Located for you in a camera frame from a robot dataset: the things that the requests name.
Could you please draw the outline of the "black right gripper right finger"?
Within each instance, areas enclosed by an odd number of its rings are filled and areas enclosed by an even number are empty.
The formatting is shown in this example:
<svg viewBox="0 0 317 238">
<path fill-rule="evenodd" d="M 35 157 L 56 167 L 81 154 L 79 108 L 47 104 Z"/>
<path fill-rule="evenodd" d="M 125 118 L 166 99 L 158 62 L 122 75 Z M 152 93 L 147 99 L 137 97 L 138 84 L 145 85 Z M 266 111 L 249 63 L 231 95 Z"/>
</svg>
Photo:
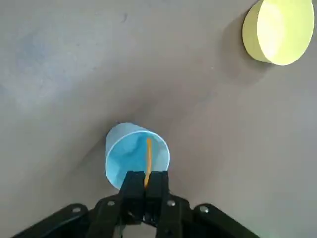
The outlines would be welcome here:
<svg viewBox="0 0 317 238">
<path fill-rule="evenodd" d="M 151 172 L 145 189 L 145 221 L 157 238 L 257 238 L 258 235 L 217 207 L 189 201 L 169 190 L 168 172 Z"/>
</svg>

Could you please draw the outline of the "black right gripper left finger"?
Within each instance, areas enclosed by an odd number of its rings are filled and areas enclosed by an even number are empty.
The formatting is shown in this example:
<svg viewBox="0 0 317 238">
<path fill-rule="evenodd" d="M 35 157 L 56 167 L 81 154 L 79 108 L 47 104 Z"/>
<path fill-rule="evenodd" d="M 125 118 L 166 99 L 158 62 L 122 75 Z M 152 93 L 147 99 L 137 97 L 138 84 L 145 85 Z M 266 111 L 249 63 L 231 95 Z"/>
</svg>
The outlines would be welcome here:
<svg viewBox="0 0 317 238">
<path fill-rule="evenodd" d="M 88 209 L 70 204 L 15 234 L 16 238 L 121 238 L 128 224 L 137 224 L 128 213 L 143 214 L 143 172 L 128 171 L 118 194 L 99 200 Z"/>
</svg>

